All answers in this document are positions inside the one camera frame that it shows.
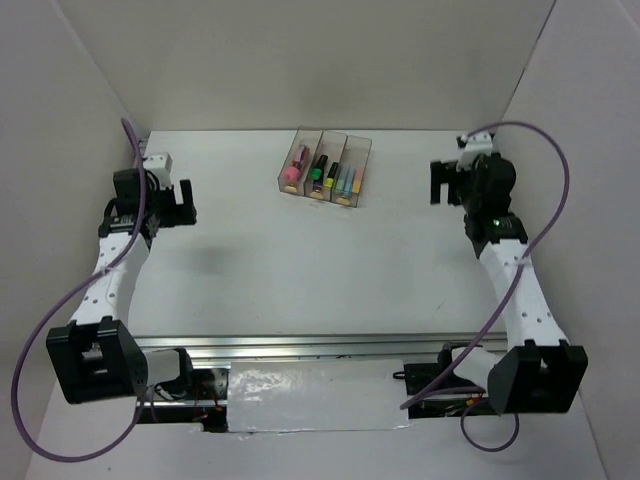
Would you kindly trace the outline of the clear orange highlighter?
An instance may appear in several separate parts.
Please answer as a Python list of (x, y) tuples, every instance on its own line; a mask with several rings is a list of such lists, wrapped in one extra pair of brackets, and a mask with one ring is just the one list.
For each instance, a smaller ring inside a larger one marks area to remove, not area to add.
[(360, 194), (363, 175), (364, 175), (364, 169), (363, 168), (357, 168), (356, 171), (355, 171), (353, 182), (352, 182), (351, 193), (353, 195), (359, 195)]

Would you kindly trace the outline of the clear blue highlighter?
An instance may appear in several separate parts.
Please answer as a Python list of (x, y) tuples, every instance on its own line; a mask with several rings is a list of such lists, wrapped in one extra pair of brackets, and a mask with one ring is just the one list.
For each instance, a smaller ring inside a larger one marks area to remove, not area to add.
[(350, 167), (347, 172), (347, 176), (346, 176), (344, 188), (343, 188), (343, 195), (346, 198), (349, 198), (351, 196), (354, 175), (355, 175), (355, 168)]

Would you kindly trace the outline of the black yellow highlighter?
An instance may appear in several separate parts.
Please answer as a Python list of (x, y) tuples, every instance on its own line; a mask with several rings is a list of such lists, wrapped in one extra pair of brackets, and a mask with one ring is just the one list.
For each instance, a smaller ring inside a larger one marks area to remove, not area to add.
[(324, 184), (323, 186), (326, 189), (331, 190), (333, 188), (335, 179), (336, 179), (336, 175), (339, 171), (339, 163), (338, 162), (333, 162), (330, 166), (329, 172), (324, 180)]

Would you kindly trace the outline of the pink cap pen bundle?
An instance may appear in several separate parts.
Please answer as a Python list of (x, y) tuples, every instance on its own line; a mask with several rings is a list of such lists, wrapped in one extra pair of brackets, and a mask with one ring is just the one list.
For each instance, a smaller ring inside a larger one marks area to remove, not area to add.
[(300, 144), (294, 154), (293, 160), (283, 173), (283, 178), (288, 182), (296, 182), (310, 158), (308, 146)]

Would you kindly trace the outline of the black green highlighter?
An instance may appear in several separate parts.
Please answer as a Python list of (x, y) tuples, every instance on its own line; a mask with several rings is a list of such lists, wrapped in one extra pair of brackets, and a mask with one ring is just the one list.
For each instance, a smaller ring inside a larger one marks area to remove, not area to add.
[(311, 179), (313, 182), (321, 182), (323, 180), (327, 161), (327, 155), (321, 155), (319, 157), (311, 171)]

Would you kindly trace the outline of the clear green highlighter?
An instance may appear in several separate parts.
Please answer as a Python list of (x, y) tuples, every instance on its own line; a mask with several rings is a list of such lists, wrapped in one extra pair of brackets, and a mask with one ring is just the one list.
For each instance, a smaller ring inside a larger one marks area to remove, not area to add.
[(344, 183), (346, 180), (347, 173), (348, 173), (348, 167), (345, 165), (342, 165), (340, 167), (340, 171), (335, 182), (334, 191), (336, 192), (337, 195), (340, 195), (344, 191)]

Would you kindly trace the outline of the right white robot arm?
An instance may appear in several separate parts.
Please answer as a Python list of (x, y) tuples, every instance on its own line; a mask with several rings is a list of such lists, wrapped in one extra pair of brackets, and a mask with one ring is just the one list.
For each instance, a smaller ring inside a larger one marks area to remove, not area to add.
[(444, 345), (438, 356), (438, 384), (457, 392), (471, 382), (486, 391), (498, 414), (567, 412), (588, 357), (556, 323), (526, 253), (526, 230), (510, 209), (513, 164), (493, 153), (479, 156), (467, 168), (434, 161), (430, 173), (431, 202), (439, 203), (446, 186), (448, 204), (465, 211), (465, 234), (496, 297), (505, 304), (501, 318), (507, 335), (504, 356), (481, 346), (466, 353), (462, 344)]

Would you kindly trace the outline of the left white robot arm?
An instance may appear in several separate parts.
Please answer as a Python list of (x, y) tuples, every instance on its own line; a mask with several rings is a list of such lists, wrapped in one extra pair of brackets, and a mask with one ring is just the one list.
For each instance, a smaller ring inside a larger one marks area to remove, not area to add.
[(178, 187), (167, 166), (114, 173), (115, 196), (98, 228), (100, 279), (85, 288), (70, 321), (51, 329), (46, 348), (65, 399), (70, 404), (141, 396), (159, 386), (176, 399), (196, 390), (197, 374), (182, 347), (143, 352), (127, 328), (137, 278), (159, 230), (196, 222), (191, 183)]

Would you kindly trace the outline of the clear right organizer bin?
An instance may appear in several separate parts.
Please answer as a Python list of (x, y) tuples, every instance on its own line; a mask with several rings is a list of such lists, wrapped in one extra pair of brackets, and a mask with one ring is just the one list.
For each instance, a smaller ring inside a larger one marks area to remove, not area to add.
[[(339, 171), (340, 171), (340, 167), (342, 165), (345, 165), (348, 167), (348, 170), (350, 167), (354, 167), (355, 171), (357, 168), (363, 168), (364, 175), (365, 175), (367, 163), (368, 163), (370, 152), (371, 152), (371, 146), (372, 146), (372, 141), (368, 138), (348, 136), (344, 149), (342, 151), (341, 159), (339, 161)], [(343, 195), (343, 192), (340, 195), (336, 194), (336, 192), (334, 191), (335, 182), (336, 182), (336, 179), (335, 179), (333, 188), (331, 189), (331, 202), (344, 207), (356, 208), (358, 206), (359, 197), (362, 193), (364, 175), (362, 179), (360, 194), (353, 195), (351, 193), (351, 196), (349, 198), (346, 198)]]

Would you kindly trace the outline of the clear organizer bin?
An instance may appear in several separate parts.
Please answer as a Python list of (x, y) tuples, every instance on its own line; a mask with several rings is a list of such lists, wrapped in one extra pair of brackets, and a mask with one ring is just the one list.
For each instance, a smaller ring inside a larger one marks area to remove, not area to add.
[(282, 193), (305, 195), (307, 174), (319, 148), (322, 134), (321, 129), (306, 127), (296, 131), (278, 176), (278, 186)]
[[(367, 163), (368, 163), (370, 152), (371, 152), (371, 146), (372, 146), (372, 141), (368, 138), (348, 136), (344, 149), (342, 151), (341, 159), (339, 161), (339, 171), (340, 171), (340, 167), (342, 165), (345, 165), (348, 167), (348, 170), (350, 167), (354, 167), (355, 171), (357, 168), (363, 168), (364, 175), (365, 175)], [(343, 195), (343, 192), (340, 195), (336, 194), (336, 192), (334, 191), (335, 182), (336, 182), (336, 179), (335, 179), (333, 188), (331, 189), (331, 202), (344, 207), (356, 208), (358, 206), (359, 197), (362, 193), (364, 175), (362, 179), (360, 194), (353, 195), (351, 193), (351, 196), (349, 198), (346, 198)]]
[(317, 150), (317, 153), (315, 155), (314, 160), (311, 163), (309, 172), (307, 174), (307, 179), (305, 182), (305, 187), (304, 187), (304, 192), (305, 195), (311, 199), (314, 200), (321, 200), (321, 201), (330, 201), (331, 200), (331, 190), (326, 189), (323, 186), (323, 198), (322, 199), (316, 199), (316, 198), (312, 198), (310, 196), (311, 190), (312, 190), (312, 185), (313, 185), (313, 181), (311, 179), (311, 171), (315, 165), (315, 163), (317, 162), (317, 160), (319, 159), (319, 157), (321, 155), (327, 155), (328, 156), (328, 161), (326, 163), (326, 167), (325, 167), (325, 171), (324, 171), (324, 178), (323, 178), (323, 184), (324, 184), (324, 180), (329, 172), (330, 166), (333, 162), (338, 162), (341, 159), (342, 156), (342, 151), (344, 149), (345, 143), (347, 140), (347, 135), (344, 133), (340, 133), (340, 132), (335, 132), (335, 131), (324, 131), (322, 134), (322, 138), (320, 140), (320, 145), (319, 148)]

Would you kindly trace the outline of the clear middle organizer bin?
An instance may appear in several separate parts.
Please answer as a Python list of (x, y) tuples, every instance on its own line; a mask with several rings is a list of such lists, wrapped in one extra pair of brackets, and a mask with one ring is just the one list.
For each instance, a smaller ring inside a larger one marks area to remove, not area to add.
[(323, 186), (323, 198), (322, 199), (316, 199), (316, 198), (312, 198), (310, 196), (311, 190), (312, 190), (312, 185), (313, 185), (313, 181), (311, 179), (311, 171), (315, 165), (315, 163), (317, 162), (317, 160), (319, 159), (319, 157), (321, 155), (327, 155), (328, 156), (328, 161), (326, 163), (326, 167), (325, 167), (325, 171), (324, 171), (324, 178), (323, 178), (323, 184), (324, 184), (324, 180), (329, 172), (330, 166), (333, 162), (338, 162), (341, 159), (342, 156), (342, 151), (344, 149), (345, 143), (347, 140), (347, 135), (344, 133), (340, 133), (340, 132), (335, 132), (335, 131), (324, 131), (322, 134), (322, 138), (320, 140), (320, 145), (319, 148), (317, 150), (317, 153), (315, 155), (314, 160), (311, 163), (309, 172), (307, 174), (307, 179), (305, 182), (305, 187), (304, 187), (304, 192), (305, 195), (311, 199), (314, 200), (321, 200), (321, 201), (330, 201), (331, 200), (331, 190), (326, 189)]

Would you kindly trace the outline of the clear left organizer bin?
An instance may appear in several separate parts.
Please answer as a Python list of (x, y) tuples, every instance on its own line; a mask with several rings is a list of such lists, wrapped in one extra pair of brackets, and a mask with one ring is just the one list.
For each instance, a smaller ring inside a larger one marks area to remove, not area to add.
[(321, 129), (306, 127), (296, 131), (278, 176), (278, 186), (282, 193), (305, 195), (307, 174), (319, 148), (322, 134)]

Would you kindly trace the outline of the white foil cover plate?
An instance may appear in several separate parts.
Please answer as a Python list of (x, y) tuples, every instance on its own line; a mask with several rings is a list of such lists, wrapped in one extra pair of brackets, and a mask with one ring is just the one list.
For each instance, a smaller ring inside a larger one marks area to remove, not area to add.
[(399, 360), (235, 362), (227, 423), (239, 433), (386, 431), (410, 425)]

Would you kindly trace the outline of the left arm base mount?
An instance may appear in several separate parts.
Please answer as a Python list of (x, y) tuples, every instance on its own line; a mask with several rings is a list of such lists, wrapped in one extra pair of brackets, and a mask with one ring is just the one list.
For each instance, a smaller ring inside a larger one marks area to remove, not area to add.
[(228, 430), (230, 370), (198, 367), (186, 349), (149, 351), (146, 395), (136, 407), (140, 425), (193, 424), (206, 432)]

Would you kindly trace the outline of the aluminium front rail frame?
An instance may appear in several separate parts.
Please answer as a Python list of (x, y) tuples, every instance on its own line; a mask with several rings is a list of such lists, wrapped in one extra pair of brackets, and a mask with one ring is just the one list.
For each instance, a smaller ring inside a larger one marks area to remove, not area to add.
[(141, 349), (184, 348), (194, 362), (302, 361), (322, 359), (427, 358), (447, 343), (468, 343), (469, 333), (286, 335), (286, 336), (139, 336)]

